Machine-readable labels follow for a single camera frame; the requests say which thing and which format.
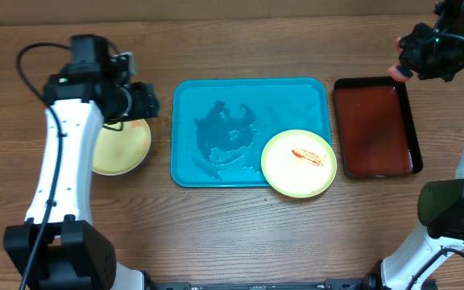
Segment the orange sponge with dark scourer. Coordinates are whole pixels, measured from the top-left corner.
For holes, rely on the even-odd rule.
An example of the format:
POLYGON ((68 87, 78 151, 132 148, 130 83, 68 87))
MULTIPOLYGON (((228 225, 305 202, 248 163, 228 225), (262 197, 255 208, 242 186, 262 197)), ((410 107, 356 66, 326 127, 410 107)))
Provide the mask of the orange sponge with dark scourer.
MULTIPOLYGON (((400 40, 402 36, 395 40, 396 51, 400 56, 402 54, 403 48, 400 47, 400 40)), ((410 80, 413 77, 413 72, 411 69, 404 67, 400 61, 393 64, 390 68, 387 69, 387 73, 391 78, 398 82, 405 82, 410 80)))

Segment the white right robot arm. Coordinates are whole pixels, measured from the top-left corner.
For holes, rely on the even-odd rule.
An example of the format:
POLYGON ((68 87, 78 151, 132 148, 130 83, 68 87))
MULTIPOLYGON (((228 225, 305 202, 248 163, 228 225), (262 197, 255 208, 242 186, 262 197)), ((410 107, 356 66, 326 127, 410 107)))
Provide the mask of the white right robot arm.
MULTIPOLYGON (((418 23, 398 40, 396 81, 452 81, 464 69, 464 0, 437 2, 434 26, 418 23)), ((361 289, 420 289, 451 255, 464 258, 464 148, 452 180, 427 183, 417 205, 419 222, 390 256, 363 279, 361 289)))

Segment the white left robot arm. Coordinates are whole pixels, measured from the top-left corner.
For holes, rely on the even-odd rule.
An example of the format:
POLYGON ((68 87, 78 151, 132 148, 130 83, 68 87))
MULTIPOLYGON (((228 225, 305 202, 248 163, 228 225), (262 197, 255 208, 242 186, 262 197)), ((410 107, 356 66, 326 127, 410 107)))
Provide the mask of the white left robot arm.
POLYGON ((36 92, 47 119, 39 183, 23 223, 6 228, 4 249, 23 289, 153 289, 93 227, 90 186, 100 130, 154 118, 159 101, 151 85, 132 81, 132 54, 107 38, 75 35, 68 49, 70 62, 36 92))

